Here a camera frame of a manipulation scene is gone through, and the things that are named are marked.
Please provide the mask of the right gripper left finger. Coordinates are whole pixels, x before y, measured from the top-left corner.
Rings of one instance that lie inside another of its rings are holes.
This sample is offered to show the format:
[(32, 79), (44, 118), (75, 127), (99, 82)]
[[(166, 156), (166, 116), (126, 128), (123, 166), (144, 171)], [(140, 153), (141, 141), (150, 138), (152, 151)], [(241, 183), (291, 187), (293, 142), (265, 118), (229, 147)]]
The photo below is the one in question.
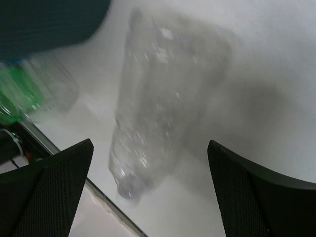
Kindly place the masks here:
[(83, 140), (59, 153), (0, 175), (2, 237), (67, 237), (94, 146)]

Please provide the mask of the green plastic soda bottle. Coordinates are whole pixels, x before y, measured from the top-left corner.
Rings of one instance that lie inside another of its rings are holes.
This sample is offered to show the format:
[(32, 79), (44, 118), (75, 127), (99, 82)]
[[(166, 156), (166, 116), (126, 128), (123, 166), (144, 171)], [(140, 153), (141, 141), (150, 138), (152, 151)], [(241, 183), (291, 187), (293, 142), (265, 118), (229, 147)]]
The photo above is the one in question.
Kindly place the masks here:
[(45, 97), (34, 77), (21, 65), (0, 65), (0, 123), (25, 120), (37, 111)]

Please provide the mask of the clear crushed plastic bottle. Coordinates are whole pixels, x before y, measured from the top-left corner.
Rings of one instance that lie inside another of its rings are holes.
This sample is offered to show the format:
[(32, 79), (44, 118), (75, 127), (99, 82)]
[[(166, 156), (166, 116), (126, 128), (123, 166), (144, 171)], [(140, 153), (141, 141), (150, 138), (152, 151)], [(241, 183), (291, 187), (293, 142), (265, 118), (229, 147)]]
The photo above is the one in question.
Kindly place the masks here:
[(177, 11), (136, 8), (126, 35), (109, 170), (138, 202), (174, 168), (233, 54), (227, 29)]

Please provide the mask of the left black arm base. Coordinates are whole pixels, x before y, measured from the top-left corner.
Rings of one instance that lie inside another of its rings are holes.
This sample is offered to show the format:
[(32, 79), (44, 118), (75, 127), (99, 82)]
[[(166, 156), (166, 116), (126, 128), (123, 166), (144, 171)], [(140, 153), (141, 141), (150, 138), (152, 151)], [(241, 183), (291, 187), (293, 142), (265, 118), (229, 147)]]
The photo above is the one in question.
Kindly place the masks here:
[(52, 156), (60, 150), (32, 123), (0, 126), (0, 172)]

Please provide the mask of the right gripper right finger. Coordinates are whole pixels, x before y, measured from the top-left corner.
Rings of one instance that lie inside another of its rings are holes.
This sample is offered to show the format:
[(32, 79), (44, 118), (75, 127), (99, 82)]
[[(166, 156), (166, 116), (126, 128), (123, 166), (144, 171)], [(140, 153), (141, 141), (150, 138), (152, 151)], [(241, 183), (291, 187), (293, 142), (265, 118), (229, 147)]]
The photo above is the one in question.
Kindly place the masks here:
[(250, 160), (211, 140), (210, 172), (228, 237), (314, 237), (316, 185)]

